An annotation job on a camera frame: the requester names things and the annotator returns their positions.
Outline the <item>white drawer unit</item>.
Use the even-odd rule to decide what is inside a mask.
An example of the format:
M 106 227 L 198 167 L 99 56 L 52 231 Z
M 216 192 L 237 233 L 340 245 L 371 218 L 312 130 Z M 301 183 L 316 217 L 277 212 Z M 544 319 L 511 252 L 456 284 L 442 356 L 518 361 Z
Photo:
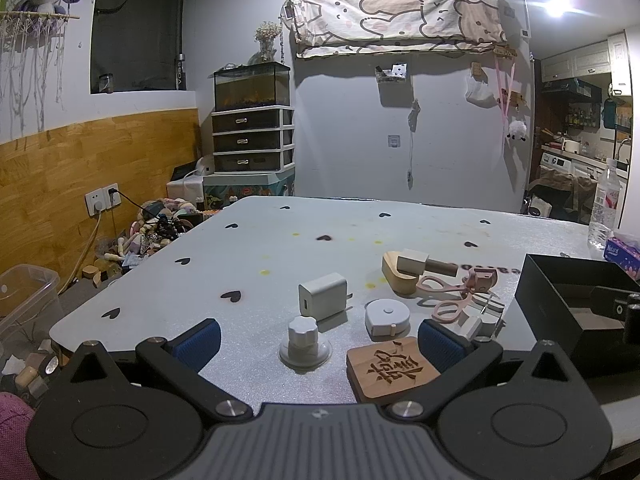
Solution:
M 212 130 L 217 174 L 258 174 L 295 166 L 292 106 L 269 105 L 213 112 Z

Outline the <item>white wall socket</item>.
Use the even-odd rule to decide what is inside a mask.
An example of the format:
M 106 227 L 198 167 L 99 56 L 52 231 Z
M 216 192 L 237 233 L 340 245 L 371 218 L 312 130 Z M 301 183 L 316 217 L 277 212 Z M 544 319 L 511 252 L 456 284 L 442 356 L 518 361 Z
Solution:
M 95 217 L 103 211 L 113 209 L 122 203 L 117 183 L 97 188 L 85 195 L 85 204 L 89 217 Z

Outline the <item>wooden stamp with white block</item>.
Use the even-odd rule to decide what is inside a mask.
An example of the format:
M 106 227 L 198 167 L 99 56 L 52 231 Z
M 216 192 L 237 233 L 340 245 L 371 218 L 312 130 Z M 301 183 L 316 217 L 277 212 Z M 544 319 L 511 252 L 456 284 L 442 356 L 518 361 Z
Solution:
M 430 272 L 454 278 L 458 273 L 458 266 L 455 263 L 432 259 L 425 252 L 418 252 L 413 249 L 404 249 L 400 252 L 396 266 L 400 273 L 414 276 Z

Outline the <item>patterned hanging blanket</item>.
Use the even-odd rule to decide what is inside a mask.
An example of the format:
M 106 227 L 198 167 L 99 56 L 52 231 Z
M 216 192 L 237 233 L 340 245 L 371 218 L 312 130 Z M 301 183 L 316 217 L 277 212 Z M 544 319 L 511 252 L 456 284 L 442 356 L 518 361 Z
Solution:
M 285 0 L 298 58 L 484 54 L 508 43 L 498 0 Z

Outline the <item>white sheep plush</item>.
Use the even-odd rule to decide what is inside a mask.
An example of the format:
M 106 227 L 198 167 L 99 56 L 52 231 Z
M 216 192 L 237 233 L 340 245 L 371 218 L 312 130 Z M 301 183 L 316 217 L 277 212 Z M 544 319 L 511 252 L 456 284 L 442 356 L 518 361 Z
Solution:
M 510 142 L 526 142 L 528 140 L 528 127 L 522 120 L 512 120 L 506 130 L 506 140 Z

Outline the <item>clear water bottle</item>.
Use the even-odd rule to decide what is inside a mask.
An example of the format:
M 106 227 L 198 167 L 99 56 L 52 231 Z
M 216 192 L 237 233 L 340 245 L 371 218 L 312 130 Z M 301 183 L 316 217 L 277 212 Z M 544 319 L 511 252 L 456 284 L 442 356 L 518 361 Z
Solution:
M 604 252 L 616 220 L 620 201 L 620 178 L 615 159 L 606 160 L 606 169 L 598 181 L 589 221 L 588 244 L 592 250 Z

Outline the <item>purple tissue box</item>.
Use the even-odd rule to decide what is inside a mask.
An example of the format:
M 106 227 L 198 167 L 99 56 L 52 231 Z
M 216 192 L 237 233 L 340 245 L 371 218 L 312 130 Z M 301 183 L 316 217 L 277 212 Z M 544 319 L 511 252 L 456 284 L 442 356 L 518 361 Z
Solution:
M 614 231 L 605 244 L 603 258 L 617 264 L 635 281 L 640 278 L 640 252 L 637 237 Z

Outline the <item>carved wooden block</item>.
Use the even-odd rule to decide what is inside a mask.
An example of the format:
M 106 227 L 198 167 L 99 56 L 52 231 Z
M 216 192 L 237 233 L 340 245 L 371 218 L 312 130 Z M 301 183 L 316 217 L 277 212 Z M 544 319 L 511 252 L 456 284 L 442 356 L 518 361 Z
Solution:
M 395 402 L 440 375 L 422 356 L 416 337 L 350 349 L 346 353 L 346 370 L 357 401 L 378 405 Z

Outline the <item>white knob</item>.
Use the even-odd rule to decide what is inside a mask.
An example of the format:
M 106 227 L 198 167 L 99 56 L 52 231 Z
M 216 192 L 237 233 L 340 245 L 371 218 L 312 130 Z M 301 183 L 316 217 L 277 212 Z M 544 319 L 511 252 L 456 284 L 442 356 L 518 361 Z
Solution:
M 317 321 L 309 316 L 296 316 L 288 323 L 288 336 L 281 342 L 281 361 L 294 370 L 312 370 L 324 364 L 332 354 L 329 341 L 318 329 Z

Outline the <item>black cardboard box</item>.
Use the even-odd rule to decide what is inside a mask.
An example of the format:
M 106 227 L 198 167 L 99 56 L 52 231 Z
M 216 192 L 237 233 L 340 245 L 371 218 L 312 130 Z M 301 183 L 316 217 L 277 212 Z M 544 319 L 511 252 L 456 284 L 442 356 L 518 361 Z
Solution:
M 639 370 L 639 284 L 612 262 L 528 254 L 515 299 L 589 378 Z

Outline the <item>white power adapter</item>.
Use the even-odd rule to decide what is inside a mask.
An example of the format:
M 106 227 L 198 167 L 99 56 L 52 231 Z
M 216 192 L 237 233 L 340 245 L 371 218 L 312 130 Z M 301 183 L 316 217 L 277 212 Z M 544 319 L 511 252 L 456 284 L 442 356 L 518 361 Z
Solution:
M 347 308 L 348 284 L 346 278 L 331 273 L 298 285 L 299 312 L 308 318 L 323 321 Z

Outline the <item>white round tape measure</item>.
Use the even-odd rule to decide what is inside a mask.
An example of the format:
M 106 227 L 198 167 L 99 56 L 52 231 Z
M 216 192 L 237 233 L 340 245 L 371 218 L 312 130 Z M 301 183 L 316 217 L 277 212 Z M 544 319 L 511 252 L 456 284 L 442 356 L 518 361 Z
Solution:
M 364 324 L 371 337 L 396 337 L 410 327 L 410 310 L 398 300 L 373 300 L 367 304 Z

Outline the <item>clear plastic bin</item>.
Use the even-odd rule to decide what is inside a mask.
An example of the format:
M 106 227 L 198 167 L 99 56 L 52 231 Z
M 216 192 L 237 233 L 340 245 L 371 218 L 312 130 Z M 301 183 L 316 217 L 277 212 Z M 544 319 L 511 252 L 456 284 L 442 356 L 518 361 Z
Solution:
M 18 264 L 1 274 L 1 343 L 39 344 L 63 311 L 60 277 L 50 269 Z

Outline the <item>glass fish tank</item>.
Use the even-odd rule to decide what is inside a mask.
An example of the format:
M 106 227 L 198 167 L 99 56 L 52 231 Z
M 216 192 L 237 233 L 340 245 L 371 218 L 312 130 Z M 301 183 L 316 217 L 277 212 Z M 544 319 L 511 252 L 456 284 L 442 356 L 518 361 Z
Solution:
M 291 104 L 291 69 L 279 62 L 217 70 L 213 73 L 216 112 Z

